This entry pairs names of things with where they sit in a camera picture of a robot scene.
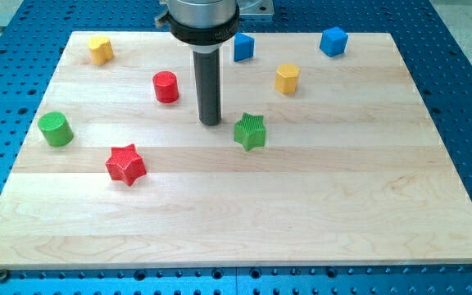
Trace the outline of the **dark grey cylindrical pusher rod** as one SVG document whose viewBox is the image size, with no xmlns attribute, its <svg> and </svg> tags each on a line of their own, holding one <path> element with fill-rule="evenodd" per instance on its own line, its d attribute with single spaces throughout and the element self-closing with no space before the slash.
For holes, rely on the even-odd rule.
<svg viewBox="0 0 472 295">
<path fill-rule="evenodd" d="M 220 51 L 193 53 L 198 118 L 208 126 L 221 121 Z"/>
</svg>

